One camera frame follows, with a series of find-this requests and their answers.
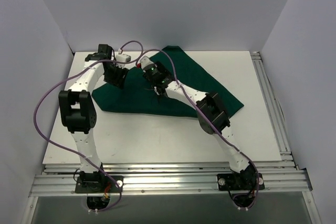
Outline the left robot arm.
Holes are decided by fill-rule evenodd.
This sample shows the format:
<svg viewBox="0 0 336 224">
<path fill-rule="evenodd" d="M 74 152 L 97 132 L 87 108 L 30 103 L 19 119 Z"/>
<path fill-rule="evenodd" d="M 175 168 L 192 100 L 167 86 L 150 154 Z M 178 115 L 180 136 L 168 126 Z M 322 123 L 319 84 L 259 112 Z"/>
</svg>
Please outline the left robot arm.
<svg viewBox="0 0 336 224">
<path fill-rule="evenodd" d="M 61 122 L 73 137 L 80 156 L 79 183 L 94 192 L 100 192 L 107 183 L 101 172 L 102 161 L 98 157 L 94 141 L 93 128 L 97 122 L 97 112 L 91 97 L 98 80 L 104 81 L 119 89 L 124 86 L 128 69 L 125 64 L 131 57 L 122 53 L 114 54 L 107 44 L 100 44 L 98 51 L 85 57 L 85 71 L 68 90 L 59 92 Z"/>
</svg>

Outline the green surgical drape cloth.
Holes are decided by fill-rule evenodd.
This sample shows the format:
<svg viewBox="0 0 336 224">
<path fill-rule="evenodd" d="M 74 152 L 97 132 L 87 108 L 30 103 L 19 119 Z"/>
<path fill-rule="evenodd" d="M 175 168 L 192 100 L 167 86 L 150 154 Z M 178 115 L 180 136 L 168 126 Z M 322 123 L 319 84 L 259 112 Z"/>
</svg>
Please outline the green surgical drape cloth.
<svg viewBox="0 0 336 224">
<path fill-rule="evenodd" d="M 183 84 L 203 92 L 217 92 L 229 116 L 244 107 L 233 94 L 212 77 L 178 46 L 167 46 L 156 53 L 151 60 L 161 62 L 170 72 L 176 71 Z M 190 105 L 167 97 L 158 97 L 150 83 L 143 77 L 143 71 L 133 67 L 128 71 L 124 88 L 104 84 L 92 92 L 98 107 L 105 112 L 153 114 L 196 118 L 196 111 Z"/>
</svg>

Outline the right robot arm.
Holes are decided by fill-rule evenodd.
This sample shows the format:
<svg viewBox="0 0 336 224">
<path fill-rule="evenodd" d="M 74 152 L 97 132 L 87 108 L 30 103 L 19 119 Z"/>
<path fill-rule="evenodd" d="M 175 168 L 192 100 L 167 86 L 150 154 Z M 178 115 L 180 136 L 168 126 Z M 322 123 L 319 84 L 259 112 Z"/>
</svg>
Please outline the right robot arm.
<svg viewBox="0 0 336 224">
<path fill-rule="evenodd" d="M 156 114 L 196 117 L 201 129 L 214 137 L 229 163 L 231 173 L 220 176 L 225 190 L 254 190 L 260 175 L 253 162 L 240 150 L 230 125 L 230 113 L 217 92 L 203 92 L 183 84 L 159 61 L 145 57 L 139 67 L 161 99 Z"/>
</svg>

